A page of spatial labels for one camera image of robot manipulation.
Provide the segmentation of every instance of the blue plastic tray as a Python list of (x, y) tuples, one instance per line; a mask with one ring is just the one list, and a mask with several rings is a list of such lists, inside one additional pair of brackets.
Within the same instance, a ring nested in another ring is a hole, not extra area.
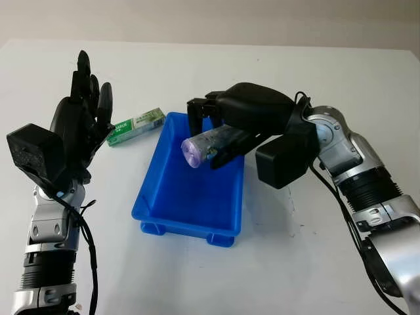
[[(211, 128), (205, 119), (203, 129)], [(169, 113), (131, 215), (143, 232), (205, 238), (230, 247), (241, 231), (243, 156), (212, 170), (193, 169), (180, 149), (190, 137), (188, 116)]]

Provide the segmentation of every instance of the green and white box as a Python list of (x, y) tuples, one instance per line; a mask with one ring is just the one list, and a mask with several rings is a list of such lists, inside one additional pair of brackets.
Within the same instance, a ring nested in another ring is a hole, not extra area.
[(134, 117), (116, 124), (115, 129), (106, 141), (109, 146), (115, 146), (116, 144), (162, 126), (164, 121), (165, 115), (163, 115), (160, 108), (155, 108), (139, 117)]

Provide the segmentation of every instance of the clear plastic bottle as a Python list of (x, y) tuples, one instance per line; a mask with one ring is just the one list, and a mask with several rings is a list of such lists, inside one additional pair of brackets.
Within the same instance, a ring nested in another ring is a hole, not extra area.
[(235, 141), (244, 131), (223, 125), (182, 141), (181, 150), (188, 164), (197, 168)]

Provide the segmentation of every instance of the white background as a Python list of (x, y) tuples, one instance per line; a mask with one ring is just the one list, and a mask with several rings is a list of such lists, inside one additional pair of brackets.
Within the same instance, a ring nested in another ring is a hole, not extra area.
[(10, 38), (360, 47), (420, 57), (419, 0), (0, 0)]
[[(26, 123), (49, 127), (70, 92), (79, 49), (100, 82), (112, 83), (113, 122), (186, 101), (240, 81), (266, 85), (312, 104), (334, 106), (377, 150), (401, 189), (418, 203), (420, 66), (406, 51), (11, 41), (0, 51), (0, 313), (8, 314), (22, 273), (33, 184), (15, 168), (5, 135)], [(131, 207), (159, 130), (99, 150), (86, 213), (98, 251), (97, 314), (393, 314), (364, 274), (338, 205), (307, 174), (275, 190), (246, 157), (242, 232), (234, 247), (143, 234)], [(75, 266), (77, 302), (91, 294), (84, 243)]]

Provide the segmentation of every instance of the white table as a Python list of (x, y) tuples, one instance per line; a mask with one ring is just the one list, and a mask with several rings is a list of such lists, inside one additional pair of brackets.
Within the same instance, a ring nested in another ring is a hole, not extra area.
[[(0, 50), (1, 314), (18, 288), (33, 212), (33, 183), (13, 166), (5, 135), (29, 122), (49, 126), (69, 95), (80, 49), (100, 82), (112, 83), (113, 122), (158, 106), (185, 112), (187, 100), (240, 81), (289, 96), (303, 90), (314, 106), (340, 109), (419, 201), (420, 66), (410, 52), (10, 41)], [(98, 200), (86, 214), (98, 251), (97, 314), (393, 314), (369, 284), (330, 193), (310, 174), (272, 189), (257, 180), (253, 155), (246, 157), (234, 247), (143, 234), (131, 207), (158, 137), (155, 131), (117, 148), (105, 144), (90, 167), (86, 201)], [(82, 241), (75, 281), (87, 314), (91, 271)]]

